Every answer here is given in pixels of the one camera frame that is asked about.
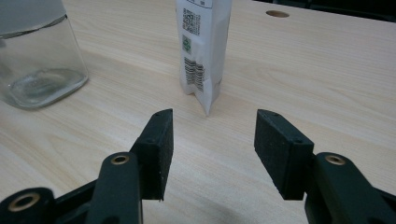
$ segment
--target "wood grain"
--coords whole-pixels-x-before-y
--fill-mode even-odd
[[[178,83],[174,0],[64,4],[90,80],[36,111],[0,103],[0,199],[37,186],[59,197],[95,179],[171,107],[175,154],[164,202],[143,202],[146,223],[307,222],[254,151],[258,108],[396,194],[396,24],[234,0],[222,90],[206,117]]]

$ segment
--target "glass jar base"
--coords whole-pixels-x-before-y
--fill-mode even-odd
[[[77,90],[87,79],[71,69],[39,70],[9,84],[6,101],[20,108],[39,108]]]

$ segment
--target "light wood surface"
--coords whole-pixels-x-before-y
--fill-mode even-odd
[[[64,0],[89,82],[37,111],[0,103],[0,199],[56,197],[129,150],[150,116],[174,109],[175,153],[163,203],[145,223],[306,223],[257,157],[258,108],[355,162],[396,194],[396,24],[234,0],[221,94],[209,117],[179,86],[174,0]],[[288,18],[274,18],[267,10]]]

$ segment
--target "wooden table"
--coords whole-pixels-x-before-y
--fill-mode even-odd
[[[174,109],[163,203],[146,223],[306,223],[253,147],[258,108],[282,114],[396,194],[396,24],[234,0],[222,89],[209,117],[179,86],[175,1],[65,0],[90,81],[37,111],[0,103],[0,198],[97,178],[150,116]],[[267,10],[290,14],[267,15]]]

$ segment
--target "barcode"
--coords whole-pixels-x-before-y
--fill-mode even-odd
[[[186,68],[187,84],[195,85],[199,91],[204,91],[204,66],[196,61],[184,58],[184,67]]]
[[[201,15],[183,8],[183,29],[192,33],[193,35],[199,35],[201,28]]]

